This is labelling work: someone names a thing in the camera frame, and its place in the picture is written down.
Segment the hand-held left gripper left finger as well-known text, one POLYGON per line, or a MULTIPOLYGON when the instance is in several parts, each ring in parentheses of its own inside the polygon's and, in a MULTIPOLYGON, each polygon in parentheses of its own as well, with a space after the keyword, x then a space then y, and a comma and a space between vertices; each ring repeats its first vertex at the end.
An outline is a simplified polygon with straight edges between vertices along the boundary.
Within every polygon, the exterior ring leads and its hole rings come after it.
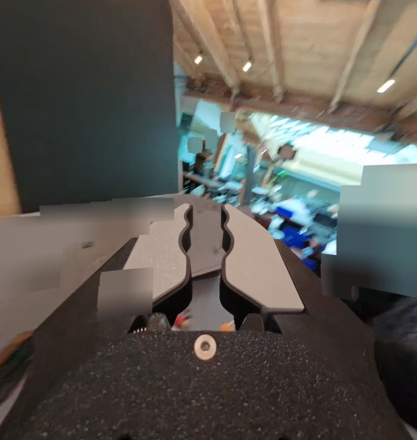
POLYGON ((184 283, 187 274, 187 251, 182 243, 189 226, 186 214, 191 206, 184 203, 174 209, 172 220, 150 224, 149 233, 138 237, 124 266, 125 270, 153 270, 153 303, 184 283))

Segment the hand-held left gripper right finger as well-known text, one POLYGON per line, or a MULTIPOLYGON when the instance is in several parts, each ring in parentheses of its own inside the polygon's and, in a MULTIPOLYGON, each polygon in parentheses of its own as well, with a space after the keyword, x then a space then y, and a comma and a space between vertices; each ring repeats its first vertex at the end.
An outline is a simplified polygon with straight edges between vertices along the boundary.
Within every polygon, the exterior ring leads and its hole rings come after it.
POLYGON ((241 326, 250 314, 263 323, 304 313, 304 303, 272 235, 231 205, 221 208, 220 302, 241 326))

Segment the red lego minifigure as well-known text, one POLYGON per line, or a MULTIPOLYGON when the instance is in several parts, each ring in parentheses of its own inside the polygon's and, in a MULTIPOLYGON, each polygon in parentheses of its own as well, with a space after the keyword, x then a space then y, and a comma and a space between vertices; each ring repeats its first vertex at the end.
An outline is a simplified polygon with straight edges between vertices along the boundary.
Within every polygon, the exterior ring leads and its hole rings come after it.
POLYGON ((172 326, 172 330, 173 331, 188 331, 189 325, 191 322, 191 318, 192 318, 191 309, 187 308, 186 310, 184 310, 183 312, 178 314, 178 316, 176 317, 175 322, 172 326))

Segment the lego instruction booklet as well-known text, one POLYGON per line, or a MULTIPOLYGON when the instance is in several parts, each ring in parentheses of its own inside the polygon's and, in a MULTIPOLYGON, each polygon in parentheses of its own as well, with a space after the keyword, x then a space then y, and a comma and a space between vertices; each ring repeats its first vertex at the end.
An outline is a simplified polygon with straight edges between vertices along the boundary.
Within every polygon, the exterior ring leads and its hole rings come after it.
POLYGON ((0 346, 39 326, 133 230, 124 211, 0 217, 0 346))

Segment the grey fleece jacket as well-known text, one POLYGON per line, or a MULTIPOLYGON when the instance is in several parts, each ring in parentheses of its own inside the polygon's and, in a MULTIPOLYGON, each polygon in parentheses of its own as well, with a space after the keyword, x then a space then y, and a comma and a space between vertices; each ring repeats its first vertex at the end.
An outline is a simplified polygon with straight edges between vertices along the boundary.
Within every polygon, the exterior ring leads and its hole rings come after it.
POLYGON ((374 358, 387 397, 417 439, 417 298, 355 288, 343 300, 374 333, 374 358))

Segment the dark partition panel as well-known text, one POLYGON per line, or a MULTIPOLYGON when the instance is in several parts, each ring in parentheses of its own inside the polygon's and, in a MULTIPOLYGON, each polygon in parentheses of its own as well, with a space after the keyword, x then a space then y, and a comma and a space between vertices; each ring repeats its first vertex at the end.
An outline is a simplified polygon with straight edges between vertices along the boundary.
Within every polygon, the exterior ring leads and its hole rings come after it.
POLYGON ((178 191, 172 34, 163 0, 0 0, 22 212, 178 191))

